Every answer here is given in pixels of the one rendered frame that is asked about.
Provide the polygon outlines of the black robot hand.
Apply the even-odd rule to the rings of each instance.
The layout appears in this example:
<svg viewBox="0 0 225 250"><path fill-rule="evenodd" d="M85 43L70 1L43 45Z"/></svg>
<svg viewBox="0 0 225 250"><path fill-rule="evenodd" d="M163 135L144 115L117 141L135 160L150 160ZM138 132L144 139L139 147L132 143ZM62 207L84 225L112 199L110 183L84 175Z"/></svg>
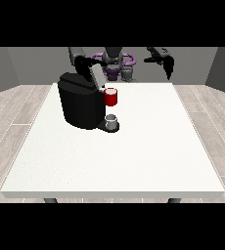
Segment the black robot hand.
<svg viewBox="0 0 225 250"><path fill-rule="evenodd" d="M92 76L90 73L90 67L92 67L95 64L103 64L99 60L91 59L91 58L85 58L83 56L77 56L74 60L74 66L76 72L83 76L87 81L92 81Z"/></svg>
<svg viewBox="0 0 225 250"><path fill-rule="evenodd" d="M170 79L173 73L173 68L174 68L174 63L175 63L175 60L171 56L151 57L151 58L144 59L144 62L145 63L161 63L165 71L167 79Z"/></svg>

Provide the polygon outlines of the small grey cup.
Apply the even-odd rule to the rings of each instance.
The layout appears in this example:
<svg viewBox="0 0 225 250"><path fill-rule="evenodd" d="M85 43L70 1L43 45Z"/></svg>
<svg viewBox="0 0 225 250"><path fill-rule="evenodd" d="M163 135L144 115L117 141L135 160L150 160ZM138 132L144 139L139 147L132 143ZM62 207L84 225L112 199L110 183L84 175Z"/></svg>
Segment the small grey cup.
<svg viewBox="0 0 225 250"><path fill-rule="evenodd" d="M117 126L117 118L114 114L108 114L105 117L106 120L106 128L109 130L113 130Z"/></svg>

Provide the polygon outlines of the pale grey machine lid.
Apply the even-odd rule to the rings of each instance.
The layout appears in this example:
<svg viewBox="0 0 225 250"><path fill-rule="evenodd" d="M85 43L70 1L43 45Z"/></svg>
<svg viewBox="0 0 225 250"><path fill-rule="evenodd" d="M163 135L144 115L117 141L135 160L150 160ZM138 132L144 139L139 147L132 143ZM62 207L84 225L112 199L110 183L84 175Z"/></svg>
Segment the pale grey machine lid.
<svg viewBox="0 0 225 250"><path fill-rule="evenodd" d="M91 75L98 89L101 89L106 84L104 72L99 64L94 64L90 67Z"/></svg>

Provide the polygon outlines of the red pod holder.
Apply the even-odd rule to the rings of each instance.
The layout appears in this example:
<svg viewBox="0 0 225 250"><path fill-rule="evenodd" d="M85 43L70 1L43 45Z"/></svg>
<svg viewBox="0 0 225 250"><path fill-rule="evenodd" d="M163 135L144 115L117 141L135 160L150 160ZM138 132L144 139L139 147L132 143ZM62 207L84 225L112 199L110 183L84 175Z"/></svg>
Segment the red pod holder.
<svg viewBox="0 0 225 250"><path fill-rule="evenodd" d="M117 89L107 88L104 91L105 105L114 106L117 104Z"/></svg>

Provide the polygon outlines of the small grey coffee pod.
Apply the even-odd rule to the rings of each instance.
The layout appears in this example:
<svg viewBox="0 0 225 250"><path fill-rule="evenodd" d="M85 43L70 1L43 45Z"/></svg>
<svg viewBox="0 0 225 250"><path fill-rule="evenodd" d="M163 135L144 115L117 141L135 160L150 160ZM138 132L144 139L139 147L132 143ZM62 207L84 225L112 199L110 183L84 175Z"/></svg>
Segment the small grey coffee pod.
<svg viewBox="0 0 225 250"><path fill-rule="evenodd" d="M130 82L132 80L133 69L131 67L124 67L121 71L121 80Z"/></svg>

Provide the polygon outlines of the black coffee machine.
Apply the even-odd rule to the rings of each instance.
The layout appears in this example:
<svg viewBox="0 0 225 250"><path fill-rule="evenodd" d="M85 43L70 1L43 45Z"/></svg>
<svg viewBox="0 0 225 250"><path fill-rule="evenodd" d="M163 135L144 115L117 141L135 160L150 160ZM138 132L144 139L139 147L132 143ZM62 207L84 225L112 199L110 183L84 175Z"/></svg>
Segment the black coffee machine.
<svg viewBox="0 0 225 250"><path fill-rule="evenodd" d="M86 130L101 129L108 133L119 130L115 122L110 128L106 120L105 94L93 81L77 73L64 73L58 82L64 117L70 125Z"/></svg>

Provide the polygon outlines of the grey and purple robot trunk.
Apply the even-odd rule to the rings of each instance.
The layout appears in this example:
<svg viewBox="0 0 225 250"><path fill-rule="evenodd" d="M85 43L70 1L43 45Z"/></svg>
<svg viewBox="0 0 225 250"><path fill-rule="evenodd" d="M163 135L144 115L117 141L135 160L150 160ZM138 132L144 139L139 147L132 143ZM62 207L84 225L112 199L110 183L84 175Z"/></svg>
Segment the grey and purple robot trunk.
<svg viewBox="0 0 225 250"><path fill-rule="evenodd" d="M121 47L106 47L103 53L94 53L91 59L100 57L107 66L103 67L103 72L109 81L116 81L121 78L121 71L124 67L131 67L136 64L136 57L129 53L122 53Z"/></svg>

